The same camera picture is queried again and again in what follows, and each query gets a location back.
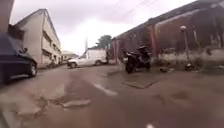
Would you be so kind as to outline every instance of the car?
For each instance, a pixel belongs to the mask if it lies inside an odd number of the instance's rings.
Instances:
[[[68,60],[67,65],[69,68],[75,68],[78,66],[99,66],[107,62],[107,51],[104,49],[96,49],[87,50],[82,56]]]
[[[37,62],[22,48],[21,42],[8,34],[0,34],[0,83],[8,83],[12,76],[37,75]]]

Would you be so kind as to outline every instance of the white building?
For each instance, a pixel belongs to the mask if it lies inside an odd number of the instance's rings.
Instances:
[[[39,9],[19,21],[16,26],[25,31],[23,47],[37,61],[38,67],[46,67],[52,61],[61,61],[60,41],[46,9]]]
[[[0,0],[0,31],[7,32],[14,0]]]

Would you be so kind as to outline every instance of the road marking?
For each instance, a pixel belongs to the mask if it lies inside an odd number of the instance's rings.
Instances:
[[[151,124],[148,124],[147,126],[146,126],[146,128],[155,128],[153,125],[151,125]]]
[[[106,89],[105,87],[103,87],[103,86],[100,85],[100,84],[94,84],[94,86],[95,86],[97,89],[103,91],[103,92],[104,92],[106,95],[108,95],[108,96],[117,96],[117,92],[114,92],[114,91],[112,91],[112,90]]]

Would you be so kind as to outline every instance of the building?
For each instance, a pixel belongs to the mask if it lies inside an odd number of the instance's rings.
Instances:
[[[0,0],[0,31],[7,32],[14,0]]]
[[[28,48],[39,68],[46,67],[53,61],[55,64],[60,63],[60,40],[46,9],[33,12],[16,26],[24,31],[23,47]]]
[[[62,61],[66,62],[72,58],[77,58],[78,55],[69,51],[62,51]]]
[[[224,61],[223,13],[223,0],[195,1],[117,36],[114,53],[119,58],[123,49],[135,51],[140,45],[147,45],[155,57],[163,55],[167,60],[184,61],[189,54],[191,60],[200,57],[205,61]],[[182,32],[181,26],[187,29]]]

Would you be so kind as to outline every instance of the dark car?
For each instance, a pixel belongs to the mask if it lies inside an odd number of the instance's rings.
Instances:
[[[0,34],[0,83],[8,83],[16,75],[36,76],[37,63],[27,51],[19,40]]]

